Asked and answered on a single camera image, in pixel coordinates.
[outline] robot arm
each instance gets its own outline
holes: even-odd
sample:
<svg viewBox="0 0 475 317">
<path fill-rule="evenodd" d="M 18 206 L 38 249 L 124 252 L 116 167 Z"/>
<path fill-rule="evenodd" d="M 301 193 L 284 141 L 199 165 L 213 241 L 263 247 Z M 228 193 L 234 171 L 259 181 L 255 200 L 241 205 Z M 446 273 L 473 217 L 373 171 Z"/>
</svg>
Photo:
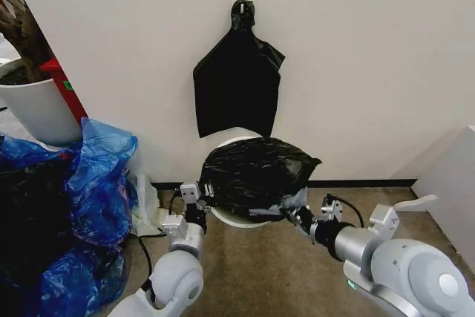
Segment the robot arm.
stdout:
<svg viewBox="0 0 475 317">
<path fill-rule="evenodd" d="M 467 283 L 444 253 L 420 241 L 392 240 L 399 225 L 393 207 L 377 205 L 368 229 L 340 222 L 340 207 L 336 197 L 327 195 L 318 217 L 302 207 L 289 212 L 289 219 L 344 262 L 353 289 L 389 316 L 475 316 Z"/>
<path fill-rule="evenodd" d="M 196 183 L 180 187 L 186 216 L 170 215 L 163 229 L 169 253 L 134 295 L 121 301 L 112 317 L 175 317 L 203 290 L 199 258 L 206 232 L 206 207 L 198 204 Z M 392 317 L 473 317 L 475 303 L 451 260 L 436 248 L 411 239 L 394 239 L 399 218 L 391 206 L 377 205 L 368 229 L 341 222 L 341 203 L 327 195 L 321 214 L 308 206 L 286 212 L 314 244 L 343 261 L 348 284 Z"/>
<path fill-rule="evenodd" d="M 206 232 L 205 212 L 197 205 L 197 185 L 182 185 L 181 193 L 186 216 L 169 215 L 162 224 L 170 239 L 169 252 L 158 260 L 142 287 L 122 300 L 110 317 L 178 317 L 203 291 L 199 259 Z"/>
</svg>

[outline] blue garbage bag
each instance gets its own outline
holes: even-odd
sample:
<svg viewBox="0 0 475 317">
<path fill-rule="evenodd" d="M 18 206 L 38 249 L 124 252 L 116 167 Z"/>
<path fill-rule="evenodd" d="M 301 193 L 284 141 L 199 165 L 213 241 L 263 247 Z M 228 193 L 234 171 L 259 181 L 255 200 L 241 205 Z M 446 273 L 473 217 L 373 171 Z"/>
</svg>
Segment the blue garbage bag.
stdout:
<svg viewBox="0 0 475 317">
<path fill-rule="evenodd" d="M 117 299 L 127 281 L 122 253 L 79 244 L 43 272 L 25 293 L 27 317 L 86 317 Z"/>
<path fill-rule="evenodd" d="M 0 170 L 18 170 L 52 159 L 75 157 L 79 144 L 59 151 L 48 151 L 42 146 L 22 139 L 15 139 L 0 131 Z"/>
<path fill-rule="evenodd" d="M 82 118 L 82 147 L 76 172 L 66 182 L 72 231 L 83 241 L 113 247 L 131 230 L 137 194 L 125 165 L 137 149 L 130 132 Z"/>
</svg>

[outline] black baseboard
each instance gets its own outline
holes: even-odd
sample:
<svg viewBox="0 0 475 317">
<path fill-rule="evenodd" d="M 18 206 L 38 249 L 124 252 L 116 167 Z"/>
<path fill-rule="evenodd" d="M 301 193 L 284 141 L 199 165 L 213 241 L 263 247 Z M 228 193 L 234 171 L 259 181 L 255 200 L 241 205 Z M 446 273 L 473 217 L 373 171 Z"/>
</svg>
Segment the black baseboard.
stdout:
<svg viewBox="0 0 475 317">
<path fill-rule="evenodd" d="M 411 187 L 415 179 L 405 180 L 313 180 L 309 181 L 308 187 L 312 189 L 345 189 L 361 187 Z M 181 182 L 163 182 L 152 185 L 156 189 L 169 190 L 180 187 Z"/>
</svg>

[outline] white wall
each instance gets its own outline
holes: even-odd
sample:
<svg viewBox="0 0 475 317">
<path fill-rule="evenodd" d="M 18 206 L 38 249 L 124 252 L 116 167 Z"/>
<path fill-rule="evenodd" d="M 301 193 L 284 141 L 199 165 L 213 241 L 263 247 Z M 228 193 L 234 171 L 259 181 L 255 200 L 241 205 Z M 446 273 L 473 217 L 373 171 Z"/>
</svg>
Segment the white wall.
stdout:
<svg viewBox="0 0 475 317">
<path fill-rule="evenodd" d="M 153 180 L 192 180 L 191 72 L 231 0 L 27 0 L 87 112 L 140 137 Z M 475 0 L 255 0 L 286 56 L 273 136 L 321 158 L 313 179 L 416 177 L 475 122 Z"/>
</svg>

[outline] carpet floor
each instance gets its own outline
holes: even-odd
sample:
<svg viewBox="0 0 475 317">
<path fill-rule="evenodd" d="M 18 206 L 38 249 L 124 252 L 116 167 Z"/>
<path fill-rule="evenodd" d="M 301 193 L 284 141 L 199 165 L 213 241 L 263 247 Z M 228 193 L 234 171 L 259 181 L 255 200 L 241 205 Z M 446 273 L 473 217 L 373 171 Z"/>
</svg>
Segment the carpet floor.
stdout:
<svg viewBox="0 0 475 317">
<path fill-rule="evenodd" d="M 314 212 L 326 193 L 356 205 L 365 223 L 378 203 L 394 204 L 414 199 L 406 188 L 310 189 Z M 167 206 L 171 192 L 160 192 Z M 397 238 L 412 238 L 431 244 L 448 255 L 461 269 L 471 291 L 475 276 L 428 213 L 402 212 Z M 358 226 L 353 211 L 344 207 L 344 220 Z M 323 246 L 313 246 L 287 221 L 257 229 L 236 229 L 208 215 L 208 232 L 201 261 L 205 287 L 199 299 L 183 316 L 292 316 L 380 317 L 383 312 L 352 290 Z M 167 238 L 146 238 L 152 263 L 168 249 Z M 135 293 L 147 278 L 147 263 L 136 238 L 129 238 L 125 256 L 130 275 L 121 298 Z M 107 316 L 120 299 L 96 316 Z"/>
</svg>

